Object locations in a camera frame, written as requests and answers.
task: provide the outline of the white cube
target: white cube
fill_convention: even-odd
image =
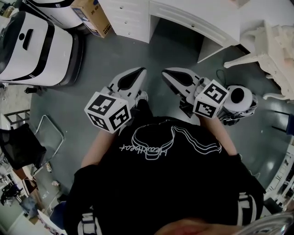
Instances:
[[[110,133],[131,119],[128,101],[100,92],[95,92],[85,112],[93,125]]]
[[[193,113],[213,119],[225,103],[229,91],[217,81],[211,81],[203,91],[196,96]]]

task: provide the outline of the foot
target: foot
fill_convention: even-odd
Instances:
[[[145,91],[142,91],[141,94],[139,94],[135,101],[136,101],[136,106],[138,105],[139,100],[146,100],[148,102],[148,94]]]

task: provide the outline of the cardboard box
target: cardboard box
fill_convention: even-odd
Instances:
[[[71,8],[94,35],[105,38],[111,25],[98,0],[74,0]]]

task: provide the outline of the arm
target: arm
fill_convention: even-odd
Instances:
[[[208,119],[202,116],[198,116],[198,118],[200,120],[201,126],[204,126],[218,139],[218,141],[230,156],[238,154],[229,134],[217,117],[214,119]]]
[[[100,130],[88,153],[84,157],[81,167],[89,165],[98,165],[103,155],[107,152],[110,145],[113,143],[116,133],[111,134],[107,131]]]

